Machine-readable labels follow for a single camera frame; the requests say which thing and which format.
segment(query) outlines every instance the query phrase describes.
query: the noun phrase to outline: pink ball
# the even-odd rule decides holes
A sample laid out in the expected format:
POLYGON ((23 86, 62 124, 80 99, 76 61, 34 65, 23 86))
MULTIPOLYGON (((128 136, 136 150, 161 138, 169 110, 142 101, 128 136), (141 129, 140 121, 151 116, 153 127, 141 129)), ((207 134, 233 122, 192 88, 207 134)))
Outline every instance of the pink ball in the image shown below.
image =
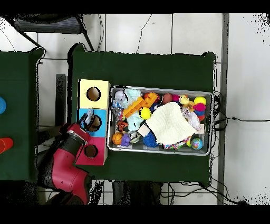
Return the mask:
POLYGON ((179 95, 172 95, 172 101, 173 102, 179 102, 179 98, 180 98, 179 95))

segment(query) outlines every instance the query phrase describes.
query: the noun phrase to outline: yellow cube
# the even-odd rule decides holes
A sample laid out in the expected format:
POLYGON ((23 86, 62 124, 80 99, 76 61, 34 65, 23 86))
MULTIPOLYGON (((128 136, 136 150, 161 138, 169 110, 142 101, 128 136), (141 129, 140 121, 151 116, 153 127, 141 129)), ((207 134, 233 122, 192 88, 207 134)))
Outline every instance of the yellow cube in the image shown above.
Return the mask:
POLYGON ((108 81, 81 79, 80 108, 108 109, 110 88, 108 81))

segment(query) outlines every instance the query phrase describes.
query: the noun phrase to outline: dark green tablecloth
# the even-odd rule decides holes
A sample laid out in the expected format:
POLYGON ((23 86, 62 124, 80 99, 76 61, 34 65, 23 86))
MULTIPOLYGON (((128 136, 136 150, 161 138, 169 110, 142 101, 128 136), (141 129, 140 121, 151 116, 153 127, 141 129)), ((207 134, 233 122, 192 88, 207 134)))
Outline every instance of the dark green tablecloth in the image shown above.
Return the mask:
MULTIPOLYGON (((112 85, 212 92, 214 59, 212 52, 204 55, 98 53, 85 52, 82 44, 75 45, 69 51, 72 121, 76 122, 78 79, 107 80, 112 85)), ((105 180, 201 181, 204 185, 208 185, 209 180, 209 155, 109 151, 104 166, 79 167, 96 179, 105 180)))
POLYGON ((0 115, 0 137, 14 142, 0 154, 0 180, 36 180, 36 64, 43 53, 0 51, 0 96, 7 104, 0 115))

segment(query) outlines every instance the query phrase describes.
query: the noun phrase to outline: yellow toy block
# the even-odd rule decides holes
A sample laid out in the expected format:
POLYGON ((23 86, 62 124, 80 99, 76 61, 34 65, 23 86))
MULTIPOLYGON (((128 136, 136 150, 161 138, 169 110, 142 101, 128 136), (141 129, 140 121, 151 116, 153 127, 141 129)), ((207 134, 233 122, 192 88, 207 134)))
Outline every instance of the yellow toy block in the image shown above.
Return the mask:
POLYGON ((108 81, 81 79, 80 108, 108 109, 110 87, 108 81))
POLYGON ((148 94, 148 97, 144 99, 146 101, 145 107, 150 108, 157 98, 158 98, 157 94, 155 94, 154 92, 150 92, 148 94))
POLYGON ((126 118, 129 118, 134 112, 139 110, 141 107, 144 107, 146 105, 145 100, 142 97, 139 97, 137 101, 133 102, 132 105, 130 105, 127 109, 123 111, 123 115, 126 118))

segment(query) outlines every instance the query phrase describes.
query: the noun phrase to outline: white towel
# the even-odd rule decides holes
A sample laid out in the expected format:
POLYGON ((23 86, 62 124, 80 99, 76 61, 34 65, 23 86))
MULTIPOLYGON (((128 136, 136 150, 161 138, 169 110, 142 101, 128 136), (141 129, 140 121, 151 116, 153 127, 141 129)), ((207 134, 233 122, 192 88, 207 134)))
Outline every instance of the white towel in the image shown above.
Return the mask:
POLYGON ((181 142, 197 131, 183 117, 176 102, 158 107, 146 124, 156 136, 157 143, 163 145, 181 142))

